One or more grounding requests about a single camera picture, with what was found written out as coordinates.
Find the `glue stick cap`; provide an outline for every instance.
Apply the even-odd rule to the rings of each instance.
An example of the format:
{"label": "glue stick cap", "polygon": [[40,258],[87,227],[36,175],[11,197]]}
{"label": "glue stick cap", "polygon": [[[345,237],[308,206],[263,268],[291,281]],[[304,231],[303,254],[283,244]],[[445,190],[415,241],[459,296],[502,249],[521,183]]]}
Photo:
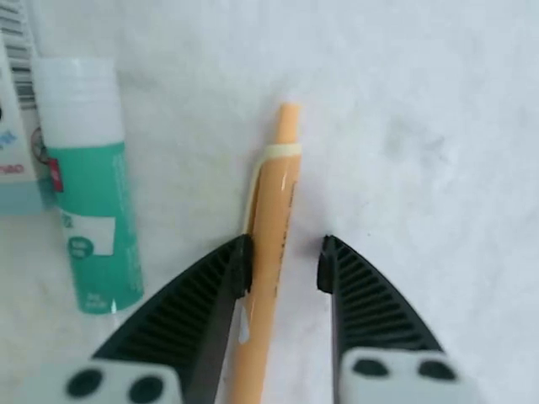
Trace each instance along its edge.
{"label": "glue stick cap", "polygon": [[109,58],[35,58],[34,90],[47,147],[124,140],[115,64]]}

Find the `white fabric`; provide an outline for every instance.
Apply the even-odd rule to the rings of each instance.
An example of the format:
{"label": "white fabric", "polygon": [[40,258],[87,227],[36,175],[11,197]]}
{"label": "white fabric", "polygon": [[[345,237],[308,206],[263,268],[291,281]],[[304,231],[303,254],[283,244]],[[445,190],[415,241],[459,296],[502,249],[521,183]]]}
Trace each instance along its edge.
{"label": "white fabric", "polygon": [[[44,55],[117,58],[146,297],[238,233],[279,102],[304,106],[265,403],[330,402],[326,232],[403,292],[490,402],[539,400],[539,3],[32,3]],[[126,313],[77,313],[56,217],[1,223],[5,397]]]}

